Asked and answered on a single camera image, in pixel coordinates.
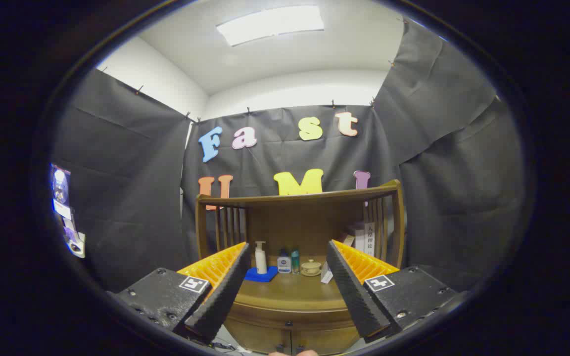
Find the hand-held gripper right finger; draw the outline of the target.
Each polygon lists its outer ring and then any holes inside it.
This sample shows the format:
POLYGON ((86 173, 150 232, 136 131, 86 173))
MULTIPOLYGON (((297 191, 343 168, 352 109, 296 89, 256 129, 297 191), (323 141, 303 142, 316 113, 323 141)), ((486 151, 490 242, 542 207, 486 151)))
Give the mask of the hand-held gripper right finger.
POLYGON ((416 326, 457 296, 421 267, 398 269, 337 240, 328 243, 327 263, 366 342, 416 326))

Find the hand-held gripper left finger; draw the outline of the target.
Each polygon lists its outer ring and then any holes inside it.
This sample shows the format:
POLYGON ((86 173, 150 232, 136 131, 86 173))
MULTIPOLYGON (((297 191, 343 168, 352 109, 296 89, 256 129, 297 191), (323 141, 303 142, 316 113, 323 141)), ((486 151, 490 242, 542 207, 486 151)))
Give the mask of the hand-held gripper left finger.
POLYGON ((154 326, 210 343, 242 286, 250 254, 242 242, 179 271, 159 267, 111 297, 154 326))

